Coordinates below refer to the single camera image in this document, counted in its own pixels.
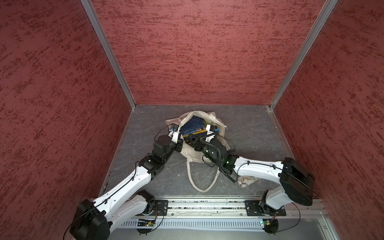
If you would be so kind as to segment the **beige canvas tote bag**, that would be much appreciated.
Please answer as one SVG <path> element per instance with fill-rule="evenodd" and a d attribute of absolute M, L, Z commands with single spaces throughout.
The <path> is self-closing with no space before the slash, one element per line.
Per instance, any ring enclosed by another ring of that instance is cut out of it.
<path fill-rule="evenodd" d="M 166 120 L 167 125 L 176 124 L 180 127 L 185 127 L 187 125 L 187 122 L 189 120 L 192 120 L 192 117 L 199 117 L 202 118 L 204 121 L 206 121 L 206 124 L 212 124 L 218 127 L 218 130 L 223 131 L 220 132 L 219 136 L 223 137 L 225 135 L 225 130 L 227 126 L 217 117 L 215 112 L 204 112 L 204 111 L 191 111 L 187 112 L 185 114 L 182 114 L 178 118 L 169 119 Z M 218 176 L 220 174 L 220 169 L 217 168 L 216 175 L 213 180 L 213 182 L 206 188 L 206 189 L 200 189 L 196 186 L 191 173 L 191 163 L 205 163 L 208 164 L 209 167 L 215 167 L 215 164 L 212 163 L 212 160 L 209 159 L 207 156 L 207 150 L 208 147 L 203 145 L 202 142 L 198 141 L 198 146 L 192 147 L 189 144 L 184 143 L 183 150 L 181 154 L 186 158 L 187 160 L 187 172 L 188 172 L 188 178 L 191 183 L 191 185 L 199 191 L 200 193 L 206 193 L 208 192 L 216 183 Z"/>

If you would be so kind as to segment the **navy blue book top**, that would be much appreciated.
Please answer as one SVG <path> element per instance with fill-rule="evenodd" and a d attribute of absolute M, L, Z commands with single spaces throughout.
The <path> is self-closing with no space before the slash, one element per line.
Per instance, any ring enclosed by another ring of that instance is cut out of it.
<path fill-rule="evenodd" d="M 192 116 L 192 118 L 188 122 L 186 122 L 183 126 L 181 126 L 180 132 L 184 136 L 184 135 L 189 135 L 191 133 L 194 134 L 205 129 L 206 129 L 205 120 L 197 116 Z"/>

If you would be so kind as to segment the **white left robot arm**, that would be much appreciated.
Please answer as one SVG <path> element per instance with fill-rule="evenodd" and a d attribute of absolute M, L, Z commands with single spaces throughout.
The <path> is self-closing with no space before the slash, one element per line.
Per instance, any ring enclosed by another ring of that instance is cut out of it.
<path fill-rule="evenodd" d="M 155 198 L 140 189 L 164 168 L 173 152 L 181 152 L 180 133 L 160 136 L 154 149 L 138 161 L 135 170 L 109 192 L 78 205 L 68 232 L 76 240 L 106 240 L 124 220 L 139 214 L 150 214 Z"/>

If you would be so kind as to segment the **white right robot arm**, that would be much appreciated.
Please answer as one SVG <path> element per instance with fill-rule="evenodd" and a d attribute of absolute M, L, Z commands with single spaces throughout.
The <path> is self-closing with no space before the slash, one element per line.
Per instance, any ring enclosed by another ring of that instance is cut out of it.
<path fill-rule="evenodd" d="M 202 152 L 234 183 L 240 177 L 254 177 L 278 184 L 275 189 L 265 191 L 258 203 L 257 211 L 264 216 L 272 216 L 291 203 L 302 206 L 313 204 L 315 177 L 293 158 L 276 162 L 246 159 L 228 152 L 217 138 L 209 142 L 205 138 L 195 139 L 192 147 Z"/>

